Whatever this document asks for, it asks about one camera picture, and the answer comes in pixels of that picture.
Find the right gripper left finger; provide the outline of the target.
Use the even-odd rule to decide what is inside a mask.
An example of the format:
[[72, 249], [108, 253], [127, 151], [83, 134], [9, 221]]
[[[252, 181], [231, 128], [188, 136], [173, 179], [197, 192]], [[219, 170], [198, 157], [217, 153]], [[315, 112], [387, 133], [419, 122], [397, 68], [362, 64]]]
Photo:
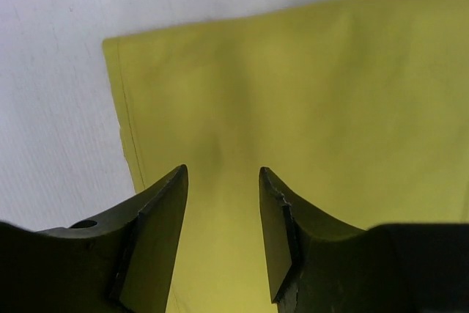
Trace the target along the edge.
[[3, 312], [164, 312], [188, 198], [180, 165], [71, 227], [1, 224]]

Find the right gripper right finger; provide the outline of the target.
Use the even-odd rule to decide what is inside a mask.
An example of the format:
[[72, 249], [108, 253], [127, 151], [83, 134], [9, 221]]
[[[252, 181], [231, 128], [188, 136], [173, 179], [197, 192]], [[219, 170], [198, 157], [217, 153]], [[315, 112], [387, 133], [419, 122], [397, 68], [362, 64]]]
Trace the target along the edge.
[[270, 299], [280, 312], [466, 312], [468, 225], [359, 229], [259, 171]]

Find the yellow-green trousers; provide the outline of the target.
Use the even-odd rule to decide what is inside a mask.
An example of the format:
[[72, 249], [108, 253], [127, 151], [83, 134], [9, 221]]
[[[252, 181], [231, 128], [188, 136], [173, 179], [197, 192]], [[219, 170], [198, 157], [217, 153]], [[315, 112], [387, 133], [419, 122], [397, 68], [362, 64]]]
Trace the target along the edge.
[[258, 174], [357, 227], [468, 219], [468, 0], [332, 0], [104, 40], [136, 191], [188, 167], [168, 312], [273, 312]]

